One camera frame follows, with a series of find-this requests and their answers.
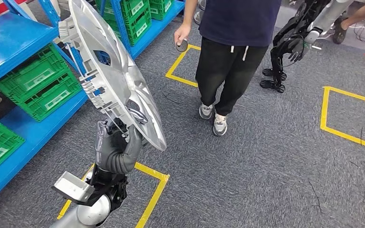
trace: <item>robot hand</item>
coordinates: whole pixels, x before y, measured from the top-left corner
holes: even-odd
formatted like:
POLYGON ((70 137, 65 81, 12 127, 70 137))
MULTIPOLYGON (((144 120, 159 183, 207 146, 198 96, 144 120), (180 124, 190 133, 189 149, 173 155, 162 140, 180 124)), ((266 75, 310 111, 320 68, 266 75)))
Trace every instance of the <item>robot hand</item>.
POLYGON ((288 45, 288 48, 292 50, 289 56, 290 61, 297 62, 303 59, 304 55, 307 54, 311 48, 311 44, 304 42, 302 38, 296 38, 288 45))
POLYGON ((97 123, 96 164, 113 174, 127 174, 135 166, 143 137, 134 125, 126 132, 119 119, 108 118, 97 123))

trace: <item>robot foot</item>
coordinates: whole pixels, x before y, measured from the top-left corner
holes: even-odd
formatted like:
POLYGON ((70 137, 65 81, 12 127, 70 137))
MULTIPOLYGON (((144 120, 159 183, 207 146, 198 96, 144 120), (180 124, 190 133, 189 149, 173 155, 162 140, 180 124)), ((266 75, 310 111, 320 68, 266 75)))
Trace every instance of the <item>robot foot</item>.
MULTIPOLYGON (((272 77, 273 69, 263 69, 262 74, 268 77, 272 77)), ((282 81, 285 81, 286 77, 287 77, 286 73, 282 72, 282 81)))
POLYGON ((262 80, 259 85, 264 89, 273 89, 279 93, 283 93, 285 91, 284 85, 278 85, 276 82, 270 80, 262 80))

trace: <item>person's hand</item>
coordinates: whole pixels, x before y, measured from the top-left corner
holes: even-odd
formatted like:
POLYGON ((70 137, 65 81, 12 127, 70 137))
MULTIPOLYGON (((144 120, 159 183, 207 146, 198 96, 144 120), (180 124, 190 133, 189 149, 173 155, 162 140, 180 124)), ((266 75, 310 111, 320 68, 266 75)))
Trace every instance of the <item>person's hand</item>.
POLYGON ((178 46, 181 45, 184 39, 187 39, 189 33, 191 31, 191 25, 183 23, 177 30, 174 32, 174 44, 178 46))

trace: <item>floor marking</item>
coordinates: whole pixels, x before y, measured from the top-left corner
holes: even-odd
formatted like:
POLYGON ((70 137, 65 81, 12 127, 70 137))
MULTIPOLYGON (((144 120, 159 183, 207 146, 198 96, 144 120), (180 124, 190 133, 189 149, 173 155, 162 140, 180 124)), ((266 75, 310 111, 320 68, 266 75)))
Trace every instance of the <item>floor marking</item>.
POLYGON ((182 61, 182 59, 185 57, 185 54, 191 48, 192 49, 195 49, 195 50, 199 50, 199 51, 201 50, 201 47, 198 47, 198 46, 194 46, 194 45, 189 44, 187 50, 184 51, 184 52, 182 52, 180 54, 180 56, 178 56, 178 58, 173 63, 173 65, 171 66, 171 68, 169 69, 169 71, 167 71, 166 78, 170 78, 170 79, 173 79, 173 80, 176 80, 176 81, 179 81, 179 82, 188 84, 190 86, 198 87, 198 83, 196 83, 196 82, 193 82, 193 81, 190 81, 190 80, 187 80, 187 79, 184 79, 184 78, 177 77, 177 76, 173 75, 174 70, 177 68, 177 66, 180 64, 180 62, 182 61))
POLYGON ((335 130, 333 128, 327 127, 327 112, 328 112, 328 100, 329 100, 329 92, 330 91, 334 91, 346 96, 350 96, 356 99, 360 99, 365 101, 365 96, 361 96, 361 95, 357 95, 357 94, 353 94, 350 93, 348 91, 345 90, 341 90, 341 89, 337 89, 337 88, 333 88, 330 86, 325 86, 324 87, 324 96, 323 96, 323 102, 322 102, 322 108, 321 108, 321 122, 320 122, 320 128, 326 132, 329 132, 331 134, 337 135, 339 137, 348 139, 350 141, 353 141, 357 144, 362 144, 363 146, 365 146, 365 140, 361 140, 360 138, 348 135, 346 133, 343 133, 341 131, 335 130))
MULTIPOLYGON (((89 170, 83 176, 82 180, 86 177, 86 175, 93 168, 93 166, 94 166, 94 164, 89 168, 89 170)), ((162 192, 166 186, 166 183, 168 182, 168 180, 170 178, 170 175, 162 174, 161 172, 151 169, 138 162, 135 163, 135 169, 160 180, 159 184, 157 185, 156 190, 154 191, 152 198, 150 199, 148 205, 146 206, 144 213, 142 214, 141 218, 139 219, 138 224, 135 227, 135 228, 143 228, 145 226, 147 220, 149 219, 151 213, 153 212, 153 209, 156 206, 156 204, 160 198, 160 195, 162 194, 162 192)), ((71 204, 71 201, 67 200, 65 205, 62 207, 57 219, 60 219, 60 218, 62 218, 62 216, 64 216, 64 214, 68 210, 70 204, 71 204)))
POLYGON ((322 48, 320 48, 320 47, 317 47, 317 46, 311 46, 312 48, 315 48, 315 49, 318 49, 318 50, 322 50, 322 48))

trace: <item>black pants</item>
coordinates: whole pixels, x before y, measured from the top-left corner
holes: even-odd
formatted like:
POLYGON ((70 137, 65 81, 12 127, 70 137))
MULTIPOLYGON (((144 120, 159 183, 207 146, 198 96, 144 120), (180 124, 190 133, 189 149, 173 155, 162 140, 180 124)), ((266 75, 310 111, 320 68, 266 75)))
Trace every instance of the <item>black pants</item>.
POLYGON ((219 103, 215 105, 219 115, 231 113, 236 101, 244 94, 268 47, 234 47, 202 38, 201 55, 195 79, 198 82, 201 101, 210 106, 216 100, 216 91, 224 83, 219 103))

